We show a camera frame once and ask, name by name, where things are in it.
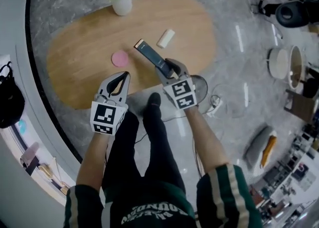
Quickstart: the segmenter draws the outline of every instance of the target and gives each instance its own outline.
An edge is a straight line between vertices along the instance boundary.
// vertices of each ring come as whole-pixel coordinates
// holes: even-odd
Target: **cluttered table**
[[[167,29],[175,35],[166,48],[157,43]],[[160,84],[154,65],[134,49],[143,38],[163,58],[173,58],[197,74],[215,56],[212,21],[195,0],[133,0],[127,16],[117,16],[106,7],[65,27],[52,41],[47,70],[53,88],[65,104],[89,109],[101,82],[108,76],[128,71],[129,94]],[[112,64],[111,56],[123,50],[127,66]]]

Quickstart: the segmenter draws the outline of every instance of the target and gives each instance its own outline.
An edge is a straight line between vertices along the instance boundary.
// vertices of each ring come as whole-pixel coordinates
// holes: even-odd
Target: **pink coaster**
[[[129,56],[127,52],[119,50],[112,55],[112,63],[116,67],[125,67],[129,63]]]

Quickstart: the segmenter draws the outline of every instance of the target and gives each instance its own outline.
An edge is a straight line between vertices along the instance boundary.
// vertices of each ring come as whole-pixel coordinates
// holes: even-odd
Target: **green shirt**
[[[196,228],[194,211],[183,191],[161,181],[142,179],[99,193],[84,185],[69,189],[64,227]],[[202,228],[261,228],[261,218],[240,167],[220,166],[197,184],[197,212]]]

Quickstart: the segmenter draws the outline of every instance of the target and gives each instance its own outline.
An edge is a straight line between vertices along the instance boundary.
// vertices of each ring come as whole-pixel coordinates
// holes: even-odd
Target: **black backpack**
[[[0,128],[7,128],[18,122],[24,109],[24,98],[14,82],[11,62],[2,66],[0,73],[5,67],[9,68],[7,76],[0,76]]]

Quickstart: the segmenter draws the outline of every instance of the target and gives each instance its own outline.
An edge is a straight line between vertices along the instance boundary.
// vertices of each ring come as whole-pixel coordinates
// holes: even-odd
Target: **wooden table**
[[[168,47],[156,43],[166,29],[175,31]],[[133,0],[132,12],[117,16],[112,7],[100,9],[65,27],[52,41],[47,69],[60,99],[74,109],[89,109],[101,82],[129,71],[129,94],[160,84],[154,66],[133,46],[143,38],[163,58],[184,63],[190,74],[199,73],[215,56],[212,22],[195,0]],[[130,62],[117,68],[114,52],[128,52]]]

